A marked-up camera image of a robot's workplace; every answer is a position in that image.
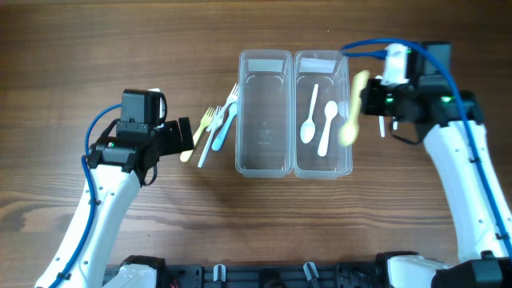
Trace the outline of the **yellow plastic fork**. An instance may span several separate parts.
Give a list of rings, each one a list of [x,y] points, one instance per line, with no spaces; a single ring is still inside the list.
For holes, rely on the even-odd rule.
[[[196,130],[196,132],[193,135],[193,140],[194,140],[193,149],[187,150],[187,151],[184,151],[181,153],[181,155],[180,155],[181,162],[189,161],[192,153],[194,152],[196,145],[198,144],[198,140],[200,139],[203,131],[212,123],[215,115],[216,115],[216,109],[214,109],[213,107],[209,107],[200,121],[199,128]]]

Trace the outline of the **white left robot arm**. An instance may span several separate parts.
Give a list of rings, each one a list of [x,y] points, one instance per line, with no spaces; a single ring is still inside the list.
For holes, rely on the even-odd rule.
[[[116,118],[86,148],[86,183],[70,226],[38,287],[100,287],[122,220],[161,156],[194,146],[188,118],[124,123]]]

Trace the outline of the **long white plastic fork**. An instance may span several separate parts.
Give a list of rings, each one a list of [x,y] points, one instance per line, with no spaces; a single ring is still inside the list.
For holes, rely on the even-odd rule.
[[[217,107],[216,111],[215,111],[215,114],[214,114],[214,119],[212,120],[212,123],[209,125],[209,128],[210,128],[210,134],[209,134],[209,137],[206,141],[206,144],[205,144],[205,147],[203,149],[203,152],[201,154],[201,157],[199,159],[199,162],[198,162],[198,168],[202,168],[203,167],[203,164],[206,160],[206,156],[210,150],[210,146],[211,146],[211,143],[213,141],[213,138],[214,138],[214,134],[216,132],[216,130],[220,127],[220,122],[221,122],[221,110],[222,108],[220,106]]]

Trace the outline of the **short white plastic fork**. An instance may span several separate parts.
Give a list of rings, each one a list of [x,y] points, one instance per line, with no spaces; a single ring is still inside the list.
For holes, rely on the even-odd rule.
[[[226,99],[226,103],[224,104],[224,106],[222,106],[219,110],[217,110],[215,112],[214,118],[213,118],[211,124],[206,128],[206,130],[208,132],[210,132],[212,134],[217,128],[220,127],[220,125],[223,122],[223,117],[226,112],[226,109],[229,107],[230,104],[236,102],[237,100],[238,100],[238,84],[235,83],[232,91],[230,92],[230,94],[228,95],[228,97]]]

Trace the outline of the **thick white plastic spoon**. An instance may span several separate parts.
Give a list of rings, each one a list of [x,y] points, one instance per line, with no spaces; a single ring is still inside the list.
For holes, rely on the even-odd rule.
[[[328,151],[330,127],[333,119],[338,114],[338,104],[335,101],[328,101],[325,106],[324,113],[326,122],[322,132],[322,136],[318,145],[318,156],[325,157]]]

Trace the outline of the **light blue plastic fork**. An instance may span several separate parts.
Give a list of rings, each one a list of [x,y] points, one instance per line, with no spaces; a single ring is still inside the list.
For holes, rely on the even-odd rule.
[[[217,137],[215,138],[212,149],[215,151],[219,151],[222,148],[222,145],[226,139],[226,135],[228,134],[228,131],[230,129],[231,123],[234,120],[238,113],[238,103],[234,102],[229,106],[229,113],[227,120],[223,123],[223,126],[218,133]]]

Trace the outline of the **yellow plastic spoon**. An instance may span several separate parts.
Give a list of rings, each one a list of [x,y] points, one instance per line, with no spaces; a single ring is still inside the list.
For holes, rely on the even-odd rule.
[[[354,144],[358,137],[358,116],[362,106],[361,92],[366,88],[369,77],[370,72],[368,70],[362,70],[353,77],[349,116],[345,124],[341,127],[338,135],[338,142],[341,146]]]

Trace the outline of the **clear plastic container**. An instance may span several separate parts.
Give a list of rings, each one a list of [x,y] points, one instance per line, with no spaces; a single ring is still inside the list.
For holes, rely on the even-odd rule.
[[[350,84],[348,58],[338,50],[302,50],[294,56],[296,144],[294,173],[298,178],[336,179],[347,176],[353,169],[351,146],[338,143],[339,130],[349,116]],[[304,144],[300,137],[301,125],[308,117],[314,85],[318,96],[314,108],[313,139]],[[338,104],[338,114],[330,127],[328,151],[318,156],[328,101]]]
[[[292,72],[289,51],[240,54],[235,167],[247,178],[283,178],[292,170]]]

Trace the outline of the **thin white plastic spoon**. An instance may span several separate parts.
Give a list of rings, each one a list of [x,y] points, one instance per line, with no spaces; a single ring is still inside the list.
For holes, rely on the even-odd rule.
[[[313,114],[314,114],[314,108],[316,104],[318,96],[318,84],[314,85],[311,100],[310,100],[310,108],[307,119],[304,121],[304,123],[301,125],[300,129],[300,137],[304,144],[309,143],[314,136],[315,133],[315,124],[313,121]]]

